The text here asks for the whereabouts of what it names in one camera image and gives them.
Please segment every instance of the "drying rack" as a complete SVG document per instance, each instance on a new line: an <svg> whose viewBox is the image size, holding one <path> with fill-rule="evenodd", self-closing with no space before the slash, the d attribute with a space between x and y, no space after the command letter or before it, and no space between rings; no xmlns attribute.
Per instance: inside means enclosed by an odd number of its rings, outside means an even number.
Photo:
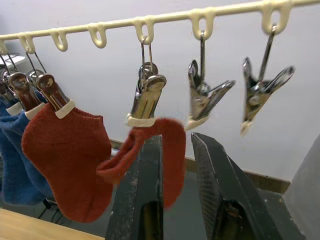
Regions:
<svg viewBox="0 0 320 240"><path fill-rule="evenodd" d="M107 29L122 28L134 26L139 41L145 45L151 44L154 39L154 24L173 22L180 20L191 20L192 31L196 39L200 40L201 30L199 21L206 20L206 28L203 39L207 40L213 32L214 18L217 16L241 14L249 12L262 13L262 29L266 34L270 34L273 26L271 17L274 11L280 13L280 20L276 28L275 34L281 33L287 26L290 11L293 7L304 6L320 3L320 0L263 0L248 3L233 4L218 7L195 8L189 11L180 11L168 14L147 15L144 17L134 17L123 20L114 20L98 23L90 23L86 25L68 26L52 28L47 30L20 32L13 34L0 35L0 54L8 53L5 41L19 39L24 49L29 54L36 51L33 38L51 36L56 47L65 52L68 49L67 34L89 32L93 43L98 48L104 48L107 44ZM147 27L147 36L144 36L142 27Z"/></svg>

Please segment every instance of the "wooden table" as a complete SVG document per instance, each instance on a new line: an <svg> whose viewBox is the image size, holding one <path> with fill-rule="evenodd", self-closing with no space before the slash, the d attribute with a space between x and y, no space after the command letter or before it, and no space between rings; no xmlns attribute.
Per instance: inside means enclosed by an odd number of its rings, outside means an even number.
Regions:
<svg viewBox="0 0 320 240"><path fill-rule="evenodd" d="M0 240L104 240L104 238L0 209Z"/></svg>

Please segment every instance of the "plastic hook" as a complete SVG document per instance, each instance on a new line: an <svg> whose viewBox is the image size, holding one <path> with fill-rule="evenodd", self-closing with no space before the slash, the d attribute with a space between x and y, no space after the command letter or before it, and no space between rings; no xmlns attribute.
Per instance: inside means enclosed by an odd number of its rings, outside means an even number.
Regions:
<svg viewBox="0 0 320 240"><path fill-rule="evenodd" d="M143 43L145 45L149 45L154 40L154 18L149 15L146 17L136 17L133 19L132 23L135 27L136 35L140 41L140 43ZM142 32L142 27L146 25L148 35L145 36Z"/></svg>
<svg viewBox="0 0 320 240"><path fill-rule="evenodd" d="M103 23L90 23L88 25L88 31L90 33L94 45L96 45L100 49L103 49L107 44L106 29ZM99 32L101 40L98 39L97 32Z"/></svg>
<svg viewBox="0 0 320 240"><path fill-rule="evenodd" d="M68 42L66 38L66 33L60 30L59 28L52 28L49 30L49 33L54 41L56 47L61 51L65 52L68 49Z"/></svg>
<svg viewBox="0 0 320 240"><path fill-rule="evenodd" d="M5 44L5 41L0 40L0 54L1 55L7 55L8 54L8 50Z"/></svg>
<svg viewBox="0 0 320 240"><path fill-rule="evenodd" d="M272 32L273 25L275 23L271 22L271 17L274 11L279 11L280 13L280 20L279 23L276 26L275 34L281 33L287 26L290 11L293 7L293 1L292 0L285 0L285 1L266 1L261 6L261 12L262 12L262 29L263 31L270 35Z"/></svg>
<svg viewBox="0 0 320 240"><path fill-rule="evenodd" d="M32 40L32 36L28 32L20 32L18 33L18 38L24 48L24 50L28 54L34 54L36 51L34 41Z"/></svg>
<svg viewBox="0 0 320 240"><path fill-rule="evenodd" d="M204 9L193 9L190 14L190 20L192 22L192 32L196 39L200 40L202 30L199 27L201 19L205 19L205 31L203 33L203 40L207 40L212 35L214 30L214 18L216 16L216 10L214 7L206 7Z"/></svg>

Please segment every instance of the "wall baseboard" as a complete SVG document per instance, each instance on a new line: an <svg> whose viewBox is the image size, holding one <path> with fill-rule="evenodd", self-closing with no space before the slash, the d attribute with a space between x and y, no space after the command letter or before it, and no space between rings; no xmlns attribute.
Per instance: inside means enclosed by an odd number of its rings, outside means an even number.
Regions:
<svg viewBox="0 0 320 240"><path fill-rule="evenodd" d="M113 149L119 150L123 142L117 140L110 140ZM197 172L196 161L192 158L185 158L186 169L189 172ZM282 179L261 175L254 172L244 171L254 182L254 184L263 190L271 191L274 193L284 194L290 185L289 181Z"/></svg>

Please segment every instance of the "red sock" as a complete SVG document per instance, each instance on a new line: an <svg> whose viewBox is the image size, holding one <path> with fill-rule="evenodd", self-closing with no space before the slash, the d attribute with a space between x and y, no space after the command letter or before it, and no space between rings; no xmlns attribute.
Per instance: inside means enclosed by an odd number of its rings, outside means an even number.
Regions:
<svg viewBox="0 0 320 240"><path fill-rule="evenodd" d="M96 172L107 183L118 184L137 158L145 140L162 135L164 207L170 207L180 195L185 179L186 133L173 119L157 119L151 127L134 127L118 154L101 163Z"/></svg>
<svg viewBox="0 0 320 240"><path fill-rule="evenodd" d="M97 166L111 156L102 116L74 108L58 119L47 104L27 125L22 149L49 182L67 218L88 223L104 212L113 185L96 174Z"/></svg>

